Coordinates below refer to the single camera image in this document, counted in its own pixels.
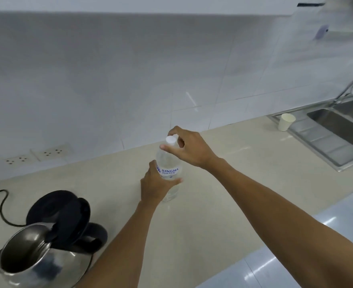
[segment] hand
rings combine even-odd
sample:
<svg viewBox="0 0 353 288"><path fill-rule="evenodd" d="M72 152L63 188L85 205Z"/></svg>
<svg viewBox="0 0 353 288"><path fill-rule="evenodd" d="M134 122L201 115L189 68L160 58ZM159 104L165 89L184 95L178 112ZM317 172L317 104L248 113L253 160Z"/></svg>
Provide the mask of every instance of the hand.
<svg viewBox="0 0 353 288"><path fill-rule="evenodd" d="M178 145L180 148L162 144L160 145L162 150L177 156L191 165L203 169L207 169L209 164L217 158L198 132L185 130L179 126L175 126L169 131L168 135L174 134L179 136Z"/></svg>
<svg viewBox="0 0 353 288"><path fill-rule="evenodd" d="M157 171L155 160L149 163L149 170L141 179L141 199L144 204L157 207L171 187L182 182L182 178L175 180L163 179Z"/></svg>

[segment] stainless steel sink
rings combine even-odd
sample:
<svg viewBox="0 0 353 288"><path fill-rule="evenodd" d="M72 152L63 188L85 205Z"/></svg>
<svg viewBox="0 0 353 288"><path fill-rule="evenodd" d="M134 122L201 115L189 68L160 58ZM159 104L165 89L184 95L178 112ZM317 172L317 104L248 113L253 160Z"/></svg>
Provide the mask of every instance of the stainless steel sink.
<svg viewBox="0 0 353 288"><path fill-rule="evenodd" d="M328 109L315 110L307 116L353 145L353 122Z"/></svg>
<svg viewBox="0 0 353 288"><path fill-rule="evenodd" d="M288 132L337 171L353 166L353 95L330 107L329 101L282 111L269 116L279 122L283 113L296 121Z"/></svg>

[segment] electrical outlet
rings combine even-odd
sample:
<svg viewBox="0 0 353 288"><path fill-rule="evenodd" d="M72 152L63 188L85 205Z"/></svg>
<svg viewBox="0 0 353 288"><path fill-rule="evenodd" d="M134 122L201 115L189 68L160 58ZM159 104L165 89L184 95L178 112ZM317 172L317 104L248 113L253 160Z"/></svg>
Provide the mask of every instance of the electrical outlet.
<svg viewBox="0 0 353 288"><path fill-rule="evenodd" d="M32 154L19 155L17 157L4 159L3 161L10 167L20 167L37 162L36 158Z"/></svg>
<svg viewBox="0 0 353 288"><path fill-rule="evenodd" d="M59 157L65 157L71 153L71 147L68 144L51 147L40 152L31 151L39 161L53 160Z"/></svg>

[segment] electric kettle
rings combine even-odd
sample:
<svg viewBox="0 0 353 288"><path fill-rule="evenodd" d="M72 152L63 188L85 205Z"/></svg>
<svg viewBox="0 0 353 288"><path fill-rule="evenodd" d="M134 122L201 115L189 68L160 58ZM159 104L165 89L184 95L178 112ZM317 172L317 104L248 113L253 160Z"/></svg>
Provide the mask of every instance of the electric kettle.
<svg viewBox="0 0 353 288"><path fill-rule="evenodd" d="M73 287L107 242L106 230L89 220L90 205L72 192L40 198L27 214L27 226L0 250L1 275L18 288Z"/></svg>

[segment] person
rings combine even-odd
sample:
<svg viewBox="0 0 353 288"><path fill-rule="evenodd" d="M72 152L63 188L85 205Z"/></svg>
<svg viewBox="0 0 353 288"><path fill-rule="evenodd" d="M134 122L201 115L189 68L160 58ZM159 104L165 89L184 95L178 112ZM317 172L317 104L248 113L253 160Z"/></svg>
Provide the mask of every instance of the person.
<svg viewBox="0 0 353 288"><path fill-rule="evenodd" d="M301 287L353 287L353 243L271 189L219 158L197 132L175 126L178 147L160 145L211 173L225 187L257 234ZM164 180L156 162L141 179L141 201L77 288L137 287L147 232L157 205L181 179Z"/></svg>

